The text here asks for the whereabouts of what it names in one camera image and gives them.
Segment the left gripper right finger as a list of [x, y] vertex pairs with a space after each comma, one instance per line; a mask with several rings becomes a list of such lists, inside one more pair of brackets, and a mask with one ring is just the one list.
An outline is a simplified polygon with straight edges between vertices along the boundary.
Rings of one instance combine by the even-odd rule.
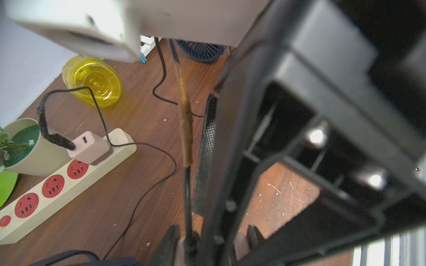
[[246, 239], [248, 241], [249, 251], [253, 251], [265, 241], [265, 237], [262, 235], [258, 227], [254, 225], [249, 225], [247, 227]]

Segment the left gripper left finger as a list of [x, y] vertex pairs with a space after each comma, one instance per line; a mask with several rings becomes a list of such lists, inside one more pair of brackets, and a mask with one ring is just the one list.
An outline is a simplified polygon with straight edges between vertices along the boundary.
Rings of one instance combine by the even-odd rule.
[[160, 245], [149, 259], [149, 266], [173, 266], [176, 247], [180, 239], [180, 227], [172, 225], [166, 232]]

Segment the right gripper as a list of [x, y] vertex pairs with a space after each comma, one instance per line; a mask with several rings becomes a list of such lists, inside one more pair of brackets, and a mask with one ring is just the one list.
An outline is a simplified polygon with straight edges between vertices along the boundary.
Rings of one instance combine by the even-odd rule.
[[[297, 265], [425, 225], [424, 1], [270, 1], [216, 87], [197, 266]], [[237, 259], [258, 178], [277, 162], [320, 193]]]

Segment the pink USB plug adapter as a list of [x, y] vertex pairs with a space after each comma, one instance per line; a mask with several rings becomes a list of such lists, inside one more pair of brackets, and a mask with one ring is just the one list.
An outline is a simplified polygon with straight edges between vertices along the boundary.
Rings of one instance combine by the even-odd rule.
[[68, 155], [88, 165], [97, 165], [112, 154], [113, 149], [108, 141], [91, 131], [86, 131], [72, 141], [74, 150], [68, 150]]

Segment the beige red power strip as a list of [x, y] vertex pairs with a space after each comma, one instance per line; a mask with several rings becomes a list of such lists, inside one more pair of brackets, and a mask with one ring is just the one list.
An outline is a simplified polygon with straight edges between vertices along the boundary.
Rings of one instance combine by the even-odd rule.
[[72, 160], [1, 209], [1, 245], [19, 242], [136, 152], [133, 139], [122, 129], [108, 137], [116, 146], [105, 160], [96, 165]]

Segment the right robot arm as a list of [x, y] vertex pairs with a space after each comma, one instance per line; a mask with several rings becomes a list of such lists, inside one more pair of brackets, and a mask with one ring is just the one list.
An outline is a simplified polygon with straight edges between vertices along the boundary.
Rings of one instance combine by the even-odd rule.
[[[204, 224], [172, 226], [152, 265], [293, 266], [426, 223], [424, 1], [5, 1], [24, 28], [73, 52], [139, 59], [140, 36], [234, 46], [215, 86]], [[321, 188], [264, 238], [236, 235], [276, 162]]]

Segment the beige pot white flowers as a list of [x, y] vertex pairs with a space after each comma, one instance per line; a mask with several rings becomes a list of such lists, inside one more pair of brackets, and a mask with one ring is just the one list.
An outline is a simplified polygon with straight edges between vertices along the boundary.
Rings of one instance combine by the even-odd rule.
[[2, 131], [13, 145], [1, 151], [1, 162], [6, 171], [48, 177], [71, 161], [65, 148], [43, 138], [34, 119], [18, 119]]

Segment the blue white plant shelf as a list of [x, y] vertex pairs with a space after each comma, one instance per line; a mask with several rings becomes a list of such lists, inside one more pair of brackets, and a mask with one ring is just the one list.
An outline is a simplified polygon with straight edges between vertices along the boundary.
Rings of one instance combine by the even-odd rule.
[[155, 38], [145, 35], [140, 36], [140, 59], [143, 64], [147, 62], [147, 56], [156, 47]]

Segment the yellow spray bottle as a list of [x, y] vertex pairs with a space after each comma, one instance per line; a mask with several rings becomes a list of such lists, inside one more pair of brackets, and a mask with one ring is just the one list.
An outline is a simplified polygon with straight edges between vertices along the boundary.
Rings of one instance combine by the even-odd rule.
[[118, 73], [99, 58], [84, 55], [71, 58], [62, 67], [62, 78], [68, 89], [91, 88], [95, 99], [87, 89], [72, 93], [75, 98], [91, 106], [97, 102], [100, 108], [109, 108], [122, 96], [122, 81]]

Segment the yellow green handled tool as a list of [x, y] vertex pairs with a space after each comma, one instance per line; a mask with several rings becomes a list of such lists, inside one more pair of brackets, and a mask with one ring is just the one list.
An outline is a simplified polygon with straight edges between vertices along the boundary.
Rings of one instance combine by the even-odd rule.
[[1, 177], [0, 177], [0, 206], [2, 207], [7, 200], [10, 198], [10, 195], [12, 194], [17, 179], [19, 177], [18, 173], [15, 172], [9, 172], [9, 171], [2, 171]]

